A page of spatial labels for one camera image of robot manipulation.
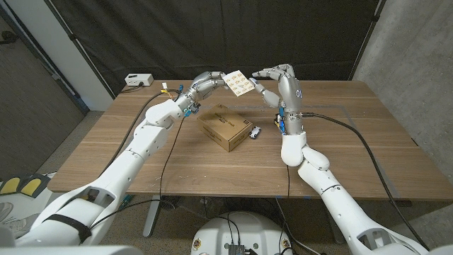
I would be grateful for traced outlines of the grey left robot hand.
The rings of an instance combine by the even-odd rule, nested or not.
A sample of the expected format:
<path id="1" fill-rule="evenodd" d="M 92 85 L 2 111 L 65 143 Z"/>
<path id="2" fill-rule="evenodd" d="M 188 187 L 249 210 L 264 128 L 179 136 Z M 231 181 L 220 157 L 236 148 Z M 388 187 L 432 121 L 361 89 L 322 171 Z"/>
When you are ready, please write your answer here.
<path id="1" fill-rule="evenodd" d="M 179 108 L 186 112 L 192 110 L 194 105 L 208 98 L 212 92 L 220 86 L 226 86 L 223 78 L 224 72 L 203 72 L 193 79 L 188 90 L 176 101 Z"/>

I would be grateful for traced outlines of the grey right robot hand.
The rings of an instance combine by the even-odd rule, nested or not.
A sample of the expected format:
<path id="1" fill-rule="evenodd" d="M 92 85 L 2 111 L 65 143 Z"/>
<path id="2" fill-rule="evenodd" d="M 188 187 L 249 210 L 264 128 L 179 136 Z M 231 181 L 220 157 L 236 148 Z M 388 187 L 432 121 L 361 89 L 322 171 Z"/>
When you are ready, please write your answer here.
<path id="1" fill-rule="evenodd" d="M 265 68 L 252 73 L 253 78 L 249 81 L 260 93 L 263 100 L 272 108 L 282 107 L 282 116 L 286 135 L 299 135 L 302 133 L 302 118 L 299 113 L 302 109 L 302 87 L 294 74 L 292 65 L 279 64 L 271 68 Z M 267 90 L 256 78 L 265 77 L 278 81 L 280 96 Z"/>

